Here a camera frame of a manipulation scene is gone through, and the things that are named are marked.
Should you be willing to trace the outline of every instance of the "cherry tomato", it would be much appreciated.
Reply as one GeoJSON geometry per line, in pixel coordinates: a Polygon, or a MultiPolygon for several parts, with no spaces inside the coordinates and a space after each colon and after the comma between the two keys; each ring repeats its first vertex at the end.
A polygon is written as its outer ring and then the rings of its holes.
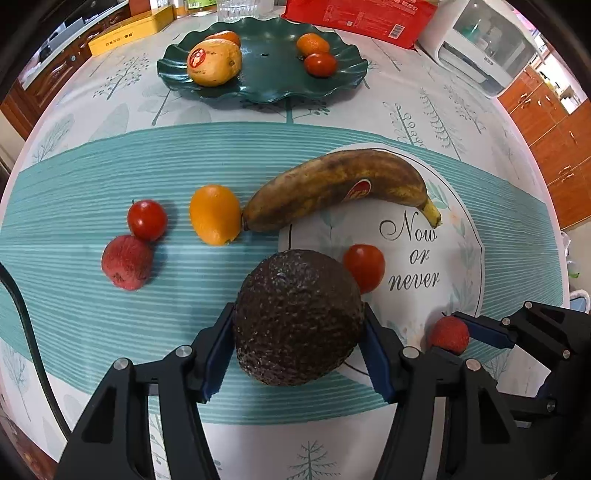
{"type": "Polygon", "coordinates": [[[386,272],[386,261],[373,245],[352,245],[343,256],[343,265],[359,285],[361,293],[377,288],[386,272]]]}
{"type": "Polygon", "coordinates": [[[127,212],[127,225],[137,238],[155,242],[168,224],[168,216],[162,206],[153,200],[135,202],[127,212]]]}
{"type": "Polygon", "coordinates": [[[313,53],[304,60],[304,68],[314,77],[327,78],[336,71],[336,63],[330,53],[313,53]]]}

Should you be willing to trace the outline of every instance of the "red package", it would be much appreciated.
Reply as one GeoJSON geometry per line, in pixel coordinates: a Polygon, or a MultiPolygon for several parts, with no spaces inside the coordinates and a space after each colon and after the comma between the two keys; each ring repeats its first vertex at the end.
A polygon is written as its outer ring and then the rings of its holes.
{"type": "Polygon", "coordinates": [[[439,0],[287,0],[287,20],[338,28],[413,48],[439,0]]]}

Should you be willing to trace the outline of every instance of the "green plate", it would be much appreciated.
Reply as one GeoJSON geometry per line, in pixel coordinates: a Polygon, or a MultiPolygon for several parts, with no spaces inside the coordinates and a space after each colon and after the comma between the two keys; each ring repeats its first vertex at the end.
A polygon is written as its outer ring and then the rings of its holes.
{"type": "Polygon", "coordinates": [[[168,46],[157,69],[171,90],[194,92],[200,98],[239,95],[251,102],[270,103],[287,96],[322,98],[335,90],[353,89],[365,77],[368,62],[361,58],[355,45],[347,45],[336,33],[321,32],[310,24],[294,24],[282,18],[263,21],[249,17],[188,33],[181,43],[168,46]],[[240,36],[242,71],[224,85],[201,87],[187,74],[187,56],[205,37],[223,30],[240,36]],[[310,76],[298,58],[296,41],[308,32],[320,35],[330,44],[330,52],[338,61],[332,77],[310,76]]]}

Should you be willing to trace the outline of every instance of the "kitchen counter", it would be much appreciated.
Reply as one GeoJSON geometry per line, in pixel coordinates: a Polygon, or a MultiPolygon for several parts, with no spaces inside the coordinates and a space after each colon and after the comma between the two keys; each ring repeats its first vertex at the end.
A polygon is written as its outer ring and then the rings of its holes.
{"type": "Polygon", "coordinates": [[[108,10],[105,10],[100,15],[98,15],[96,18],[94,18],[91,21],[89,21],[88,23],[84,24],[84,26],[82,28],[80,28],[75,33],[73,33],[69,38],[64,40],[64,42],[61,44],[61,47],[55,48],[45,60],[43,60],[40,64],[37,64],[35,66],[33,72],[31,72],[28,76],[26,76],[25,78],[22,79],[22,87],[26,90],[33,83],[33,81],[37,78],[37,76],[45,69],[45,67],[47,67],[52,62],[52,60],[54,60],[64,50],[64,48],[66,48],[75,39],[77,39],[82,34],[84,34],[84,32],[86,32],[90,28],[94,27],[98,22],[100,22],[101,20],[104,20],[109,15],[115,13],[117,10],[120,10],[128,3],[129,3],[129,0],[124,0],[119,5],[115,5],[114,7],[111,7],[108,10]]]}

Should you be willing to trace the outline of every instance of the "orange cabinet door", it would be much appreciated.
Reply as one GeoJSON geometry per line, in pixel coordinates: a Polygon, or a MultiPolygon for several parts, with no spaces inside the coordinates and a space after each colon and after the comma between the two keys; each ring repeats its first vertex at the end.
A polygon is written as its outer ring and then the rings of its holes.
{"type": "Polygon", "coordinates": [[[511,118],[528,145],[543,137],[556,124],[542,106],[537,92],[532,93],[525,102],[513,110],[511,118]]]}
{"type": "Polygon", "coordinates": [[[559,127],[554,127],[530,146],[535,162],[540,167],[546,185],[568,174],[578,163],[575,149],[559,127]]]}
{"type": "Polygon", "coordinates": [[[558,97],[545,83],[540,85],[535,92],[540,99],[542,106],[556,123],[561,122],[569,115],[566,108],[564,108],[562,103],[560,103],[560,100],[558,100],[558,97]]]}
{"type": "Polygon", "coordinates": [[[579,164],[591,157],[591,103],[585,100],[567,118],[560,122],[574,161],[579,164]]]}
{"type": "Polygon", "coordinates": [[[499,97],[499,101],[505,110],[511,113],[520,103],[526,100],[531,92],[531,88],[520,77],[517,77],[503,95],[499,97]]]}
{"type": "Polygon", "coordinates": [[[530,65],[525,67],[525,70],[521,72],[519,78],[525,82],[525,84],[531,89],[532,92],[536,90],[536,88],[538,88],[540,85],[542,85],[542,83],[544,83],[544,80],[542,79],[541,75],[538,72],[536,72],[530,65]]]}
{"type": "Polygon", "coordinates": [[[574,225],[591,215],[591,199],[580,167],[548,185],[548,191],[560,228],[574,225]]]}

